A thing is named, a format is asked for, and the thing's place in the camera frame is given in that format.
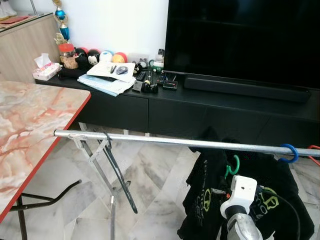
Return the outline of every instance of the grey pole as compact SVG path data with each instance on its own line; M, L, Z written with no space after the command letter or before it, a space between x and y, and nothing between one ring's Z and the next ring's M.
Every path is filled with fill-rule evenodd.
M32 6L34 15L37 16L37 15L38 15L38 12L37 12L37 10L36 10L34 1L33 1L33 0L30 0L30 3L31 3L31 6Z
M55 130L53 132L53 135L57 137L64 137L64 138L79 138L80 140L87 140L87 139L103 140L107 137L102 132L75 131L75 130ZM217 141L199 141L199 140L122 135L122 134L108 134L108 135L112 140L121 140L121 141L128 141L128 142L172 144L172 145L183 145L188 147L293 155L292 151L289 148L280 147L280 146L264 146L264 145L217 142ZM318 149L296 148L296 150L299 156L320 157L320 150Z

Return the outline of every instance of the mickey mouse figure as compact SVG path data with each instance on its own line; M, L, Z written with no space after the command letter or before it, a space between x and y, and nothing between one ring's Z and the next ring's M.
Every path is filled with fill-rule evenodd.
M94 66L99 62L100 51L98 49L90 49L88 52L89 64Z

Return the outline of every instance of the blue trophy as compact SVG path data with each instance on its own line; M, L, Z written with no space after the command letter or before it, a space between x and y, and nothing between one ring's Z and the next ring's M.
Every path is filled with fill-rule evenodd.
M56 10L54 13L54 18L55 20L60 23L60 32L63 35L65 40L69 40L70 39L70 35L69 35L69 28L67 26L68 23L68 16L66 15L65 11L62 10L61 6L62 3L60 0L52 0L54 5L56 5Z

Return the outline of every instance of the tissue box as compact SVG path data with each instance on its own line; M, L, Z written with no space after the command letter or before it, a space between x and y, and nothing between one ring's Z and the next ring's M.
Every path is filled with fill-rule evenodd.
M43 67L39 67L33 71L32 76L34 79L48 81L61 70L61 65L56 62L50 62Z

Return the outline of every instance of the black tv cabinet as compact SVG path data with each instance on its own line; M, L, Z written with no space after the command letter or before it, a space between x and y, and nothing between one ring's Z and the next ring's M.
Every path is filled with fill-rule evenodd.
M89 90L91 99L76 121L112 128L192 139L208 126L221 138L245 144L278 146L289 143L308 147L320 143L320 93L310 90L306 103L208 92L183 87L177 91L140 93L127 90L117 97L86 86L75 79L37 84Z

